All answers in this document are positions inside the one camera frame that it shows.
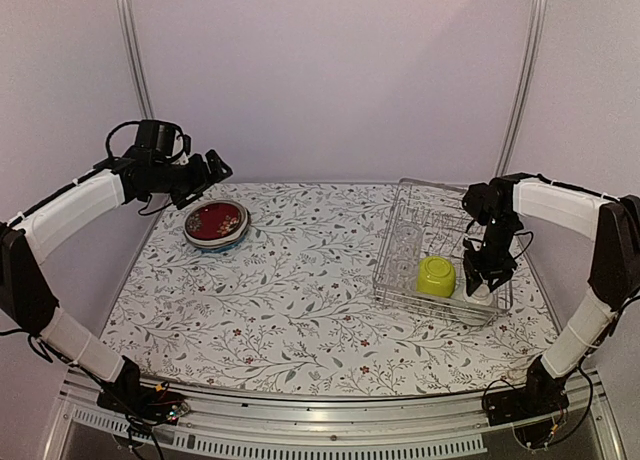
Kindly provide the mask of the blue polka dot plate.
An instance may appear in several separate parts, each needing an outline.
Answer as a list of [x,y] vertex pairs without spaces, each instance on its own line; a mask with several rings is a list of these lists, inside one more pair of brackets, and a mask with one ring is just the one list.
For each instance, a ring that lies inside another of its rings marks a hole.
[[190,242],[190,244],[201,251],[209,253],[223,253],[239,246],[245,240],[244,237],[225,241],[223,243],[213,244],[212,242]]

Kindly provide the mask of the pale green flower plate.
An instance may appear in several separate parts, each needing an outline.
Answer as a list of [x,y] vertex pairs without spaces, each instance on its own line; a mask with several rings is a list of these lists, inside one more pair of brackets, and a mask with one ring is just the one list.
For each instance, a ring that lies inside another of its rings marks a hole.
[[207,252],[219,253],[231,250],[241,244],[246,238],[247,233],[248,231],[245,230],[240,233],[234,233],[232,235],[220,237],[217,239],[197,239],[186,234],[185,238],[189,244],[197,249]]

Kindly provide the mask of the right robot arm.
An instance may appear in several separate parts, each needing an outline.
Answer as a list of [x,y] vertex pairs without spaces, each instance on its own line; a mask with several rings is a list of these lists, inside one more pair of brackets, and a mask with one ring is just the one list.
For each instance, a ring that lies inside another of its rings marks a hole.
[[496,290],[517,268],[515,237],[528,221],[555,228],[561,247],[580,242],[587,278],[583,299],[554,343],[532,364],[517,407],[537,416],[556,397],[553,383],[573,372],[614,329],[639,293],[639,199],[596,193],[542,175],[518,173],[468,187],[462,207],[484,229],[464,243],[466,294]]

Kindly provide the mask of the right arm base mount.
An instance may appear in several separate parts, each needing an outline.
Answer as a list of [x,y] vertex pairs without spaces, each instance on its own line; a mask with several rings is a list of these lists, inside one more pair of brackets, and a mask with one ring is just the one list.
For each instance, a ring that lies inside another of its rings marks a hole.
[[514,436],[523,447],[546,448],[567,420],[566,380],[549,377],[544,370],[529,372],[522,387],[500,379],[507,389],[490,392],[486,388],[481,407],[490,426],[522,422],[515,428]]

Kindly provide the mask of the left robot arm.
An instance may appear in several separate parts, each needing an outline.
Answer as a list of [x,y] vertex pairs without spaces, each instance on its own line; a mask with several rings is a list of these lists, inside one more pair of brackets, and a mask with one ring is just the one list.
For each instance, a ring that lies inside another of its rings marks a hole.
[[128,414],[148,406],[148,392],[120,376],[124,358],[103,344],[60,304],[43,266],[63,245],[103,215],[154,194],[183,209],[232,169],[213,150],[174,163],[117,158],[69,184],[29,214],[1,226],[1,308],[20,330],[73,364],[111,383],[111,399]]

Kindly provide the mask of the white small bowl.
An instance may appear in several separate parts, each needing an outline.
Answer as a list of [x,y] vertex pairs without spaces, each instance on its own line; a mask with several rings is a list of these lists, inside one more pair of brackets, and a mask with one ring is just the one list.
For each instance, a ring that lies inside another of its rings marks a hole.
[[481,284],[471,295],[467,294],[466,285],[461,284],[454,290],[451,298],[471,311],[483,311],[494,305],[494,294],[486,284]]

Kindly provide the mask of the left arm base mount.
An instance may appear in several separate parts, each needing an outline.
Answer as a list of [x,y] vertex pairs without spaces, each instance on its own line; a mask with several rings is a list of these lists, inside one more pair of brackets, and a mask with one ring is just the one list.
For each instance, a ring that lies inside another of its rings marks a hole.
[[145,386],[140,381],[139,366],[126,356],[122,360],[123,366],[114,382],[99,382],[99,407],[154,425],[176,424],[190,412],[186,397],[172,390],[167,381]]

